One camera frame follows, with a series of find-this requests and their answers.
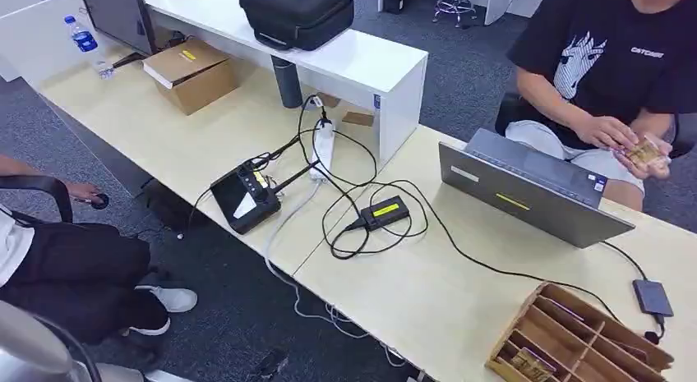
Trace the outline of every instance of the desk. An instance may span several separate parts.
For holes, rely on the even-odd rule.
[[[95,76],[87,66],[76,67],[48,79],[38,91],[194,204],[213,181],[243,160],[275,150],[297,131],[300,110],[285,109],[279,104],[273,73],[242,61],[236,61],[235,68],[241,85],[189,117],[159,94],[155,82],[137,63],[119,68],[107,82]],[[342,106],[328,110],[328,116],[341,118],[341,109]],[[317,112],[306,113],[303,128],[312,127],[317,118]],[[339,129],[376,148],[369,128],[347,124]],[[279,182],[306,165],[298,145],[286,151],[277,162],[264,174]],[[338,175],[368,179],[372,175],[372,162],[366,158],[365,151],[339,137],[332,170]],[[309,176],[299,178],[284,190],[284,206],[295,205],[311,188]],[[271,260],[284,272],[295,272],[320,242],[321,216],[337,196],[336,190],[323,186],[312,202],[277,236],[271,248]],[[198,207],[222,228],[237,235],[210,194]],[[328,222],[335,223],[348,207],[348,203],[342,203]],[[240,239],[252,249],[261,251],[274,221],[288,208],[284,207]],[[282,243],[293,245],[279,246]]]
[[[419,127],[378,180],[407,178],[416,183],[459,247],[473,257],[501,269],[582,286],[603,298],[632,329],[642,333],[654,329],[651,318],[639,311],[631,287],[638,273],[627,260],[603,245],[575,249],[441,183],[439,140],[464,146],[462,141]],[[368,205],[371,193],[363,193],[359,208]],[[384,193],[385,198],[393,195],[389,190]],[[415,218],[414,227],[420,228],[418,206],[402,197]],[[674,368],[664,374],[669,380],[693,380],[697,364],[690,354],[691,344],[697,342],[697,282],[692,270],[697,236],[608,200],[601,208],[636,225],[611,242],[630,253],[650,278],[665,285],[677,316],[667,319],[668,333],[661,344],[676,358]],[[294,278],[435,380],[500,381],[484,368],[484,362],[538,282],[494,274],[469,262],[453,249],[429,215],[431,226],[424,237],[405,240],[379,255],[342,261],[322,244]],[[353,219],[346,214],[330,236]],[[362,232],[347,234],[339,245],[350,249],[362,237]],[[385,232],[374,232],[367,250],[394,240]]]
[[[428,53],[356,30],[314,51],[259,43],[239,0],[145,0],[153,22],[259,66],[270,55],[295,63],[301,82],[376,113],[376,156],[389,160],[418,125]]]

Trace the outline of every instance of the white shorts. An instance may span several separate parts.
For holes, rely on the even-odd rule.
[[[608,179],[624,181],[637,186],[644,193],[644,181],[635,177],[609,150],[576,150],[561,143],[549,127],[540,122],[512,122],[505,129],[505,137],[526,144],[557,159],[569,160]]]

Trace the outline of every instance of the power strip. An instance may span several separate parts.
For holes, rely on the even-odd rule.
[[[310,170],[310,178],[320,181],[324,180],[326,170],[331,170],[331,155],[334,153],[334,123],[318,123],[317,131],[315,132],[315,150],[312,151],[312,161],[320,160],[322,164]]]

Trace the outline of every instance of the black pants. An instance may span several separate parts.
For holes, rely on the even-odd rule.
[[[147,275],[147,242],[102,224],[35,228],[26,258],[0,288],[0,300],[42,315],[85,343],[127,327],[158,329],[167,311],[134,287]]]

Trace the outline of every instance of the black t-shirt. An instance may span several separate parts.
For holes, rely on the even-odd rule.
[[[594,116],[630,124],[641,108],[697,112],[697,0],[656,14],[631,0],[542,0],[508,56]],[[593,148],[542,114],[531,119],[567,146]]]

